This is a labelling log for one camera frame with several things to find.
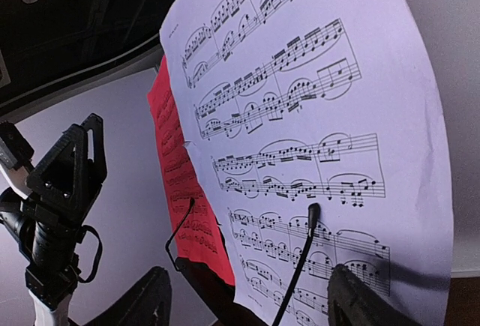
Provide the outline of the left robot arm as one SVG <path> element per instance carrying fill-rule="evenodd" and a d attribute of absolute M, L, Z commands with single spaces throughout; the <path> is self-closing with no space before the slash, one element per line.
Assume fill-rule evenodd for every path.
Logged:
<path fill-rule="evenodd" d="M 36 325 L 70 325 L 68 310 L 80 283 L 97 275 L 99 245 L 91 273 L 81 277 L 75 252 L 87 233 L 84 223 L 107 177 L 102 117 L 90 114 L 72 124 L 32 164 L 34 149 L 15 124 L 1 123 L 1 224 L 28 260 L 25 284 L 34 302 Z"/>

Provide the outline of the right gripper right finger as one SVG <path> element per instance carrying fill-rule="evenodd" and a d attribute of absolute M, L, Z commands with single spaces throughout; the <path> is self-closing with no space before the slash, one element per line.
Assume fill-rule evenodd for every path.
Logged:
<path fill-rule="evenodd" d="M 329 325 L 419 325 L 384 301 L 345 265 L 334 267 L 327 290 Z"/>

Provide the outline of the black music stand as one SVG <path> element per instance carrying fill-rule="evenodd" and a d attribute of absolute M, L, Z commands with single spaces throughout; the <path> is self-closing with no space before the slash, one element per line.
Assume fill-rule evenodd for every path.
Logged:
<path fill-rule="evenodd" d="M 279 325 L 299 281 L 308 252 L 314 239 L 314 232 L 320 220 L 321 208 L 318 203 L 308 206 L 307 239 L 297 262 L 296 269 L 289 282 L 286 294 L 276 313 L 273 324 Z M 217 316 L 217 325 L 264 325 L 247 308 L 233 302 L 233 287 L 228 286 L 220 277 L 215 276 L 206 264 L 192 262 L 186 258 L 171 258 L 176 271 L 181 273 L 207 307 Z"/>

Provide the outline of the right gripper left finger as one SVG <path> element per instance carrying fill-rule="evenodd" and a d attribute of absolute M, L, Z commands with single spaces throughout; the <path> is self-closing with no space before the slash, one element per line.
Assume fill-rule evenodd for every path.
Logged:
<path fill-rule="evenodd" d="M 169 325 L 172 306 L 170 276 L 162 267 L 151 268 L 90 325 Z"/>

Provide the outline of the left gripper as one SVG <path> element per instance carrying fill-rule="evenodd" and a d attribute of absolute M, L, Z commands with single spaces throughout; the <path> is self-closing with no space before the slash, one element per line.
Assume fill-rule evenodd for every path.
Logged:
<path fill-rule="evenodd" d="M 95 178 L 107 177 L 104 147 L 104 120 L 90 114 L 82 123 L 72 124 L 38 162 L 26 179 L 26 186 L 42 203 L 60 213 L 69 223 L 79 225 L 88 208 L 88 132 L 92 131 Z M 86 233 L 99 238 L 95 228 L 84 225 L 69 229 L 62 224 L 49 226 L 25 213 L 28 203 L 11 188 L 1 194 L 1 224 L 17 242 L 19 252 L 29 261 L 25 269 L 27 289 L 42 304 L 58 304 L 74 293 L 80 283 L 95 279 L 101 261 L 97 247 L 91 273 L 80 276 L 77 244 Z"/>

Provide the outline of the red sheet music paper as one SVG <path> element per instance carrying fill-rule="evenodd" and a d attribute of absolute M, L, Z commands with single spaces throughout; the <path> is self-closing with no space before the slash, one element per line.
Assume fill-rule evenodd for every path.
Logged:
<path fill-rule="evenodd" d="M 167 58 L 147 94 L 177 255 L 205 264 L 227 285 L 235 285 L 215 214 L 201 188 L 185 146 L 170 87 Z"/>

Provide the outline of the lavender paper sheet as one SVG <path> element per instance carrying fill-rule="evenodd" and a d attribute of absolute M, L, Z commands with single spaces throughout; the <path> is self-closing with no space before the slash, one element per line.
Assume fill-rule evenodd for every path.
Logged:
<path fill-rule="evenodd" d="M 405 0 L 175 0 L 160 28 L 235 302 L 272 323 L 321 207 L 284 325 L 326 325 L 343 264 L 442 325 L 452 269 L 440 93 Z"/>

